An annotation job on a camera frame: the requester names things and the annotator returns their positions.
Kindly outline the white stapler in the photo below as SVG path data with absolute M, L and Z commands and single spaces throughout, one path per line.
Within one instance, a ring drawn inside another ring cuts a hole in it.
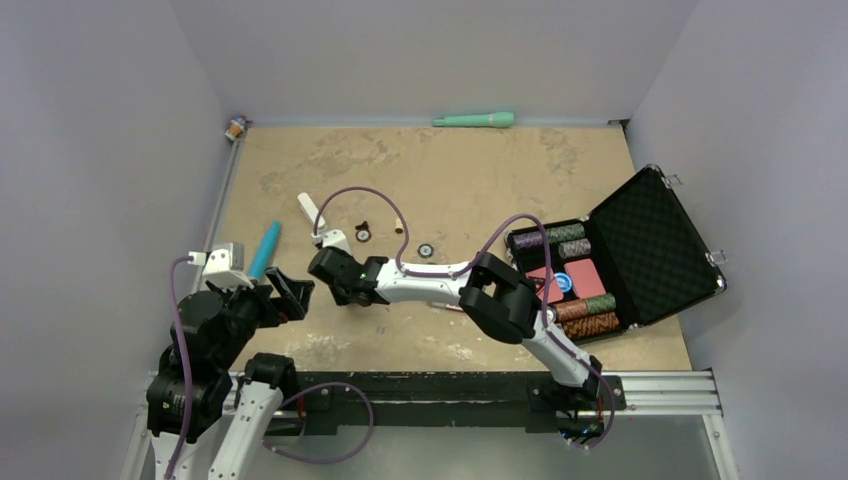
M 315 234 L 323 234 L 327 229 L 326 220 L 321 215 L 319 207 L 315 204 L 311 196 L 306 192 L 301 192 L 297 195 L 297 201 L 302 213 L 309 220 Z

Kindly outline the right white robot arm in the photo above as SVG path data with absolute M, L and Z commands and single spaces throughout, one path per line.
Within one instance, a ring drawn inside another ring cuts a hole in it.
M 476 264 L 425 265 L 421 273 L 386 257 L 358 262 L 337 247 L 318 250 L 308 272 L 327 285 L 336 304 L 443 303 L 459 307 L 489 338 L 521 345 L 551 373 L 564 399 L 584 407 L 601 391 L 600 363 L 566 337 L 537 297 L 536 286 L 498 257 Z

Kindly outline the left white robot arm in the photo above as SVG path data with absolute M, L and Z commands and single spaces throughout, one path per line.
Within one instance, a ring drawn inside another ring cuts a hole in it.
M 307 315 L 313 281 L 291 279 L 276 267 L 265 275 L 264 285 L 208 281 L 177 303 L 172 344 L 146 392 L 159 478 L 241 478 L 274 412 L 297 399 L 290 357 L 256 354 L 240 380 L 229 371 L 257 330 Z

